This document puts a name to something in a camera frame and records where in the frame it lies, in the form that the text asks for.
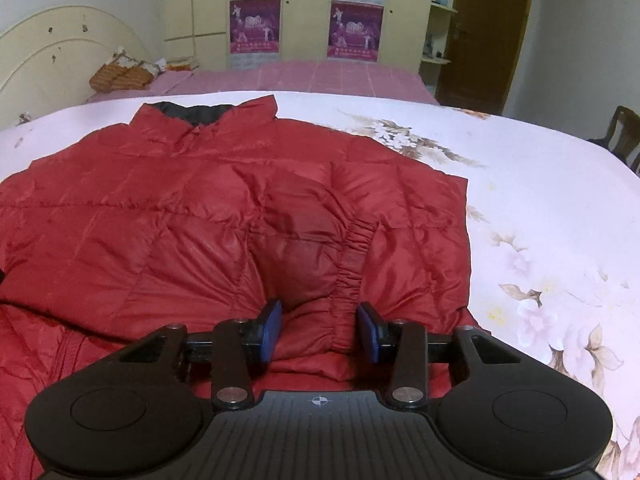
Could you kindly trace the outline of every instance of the red down jacket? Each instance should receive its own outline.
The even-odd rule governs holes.
[[[473,322],[466,181],[276,112],[269,96],[192,126],[143,105],[2,183],[0,478],[40,471],[22,430],[38,391],[170,322],[281,298],[256,390],[353,388],[361,300],[433,332]]]

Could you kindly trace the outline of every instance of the metal pivot screw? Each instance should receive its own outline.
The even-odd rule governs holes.
[[[245,400],[248,396],[249,394],[244,388],[238,388],[236,386],[228,386],[226,388],[222,388],[216,394],[218,400],[226,402],[227,404],[237,404],[238,402],[242,402],[243,400]]]
[[[396,388],[391,396],[398,402],[411,404],[412,402],[418,402],[421,400],[424,397],[424,394],[418,388],[403,386],[402,388]]]

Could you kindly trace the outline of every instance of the cream headboard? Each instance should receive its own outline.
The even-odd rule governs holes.
[[[140,38],[115,16],[93,7],[43,10],[0,36],[0,130],[23,112],[33,119],[81,104],[89,78],[119,46],[148,59]]]

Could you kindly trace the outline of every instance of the floral bedsheet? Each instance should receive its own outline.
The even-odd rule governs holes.
[[[239,104],[265,92],[172,96]],[[640,474],[640,179],[594,144],[532,124],[393,100],[275,92],[281,118],[330,126],[468,179],[469,309],[496,337],[600,394],[598,471]],[[69,108],[0,132],[0,180],[143,102]]]

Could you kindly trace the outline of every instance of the crosshair marking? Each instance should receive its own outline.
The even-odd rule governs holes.
[[[317,396],[317,397],[314,397],[313,399],[311,399],[309,402],[312,402],[316,406],[321,407],[321,406],[324,406],[326,403],[331,402],[331,401],[329,399],[327,399],[326,397]]]

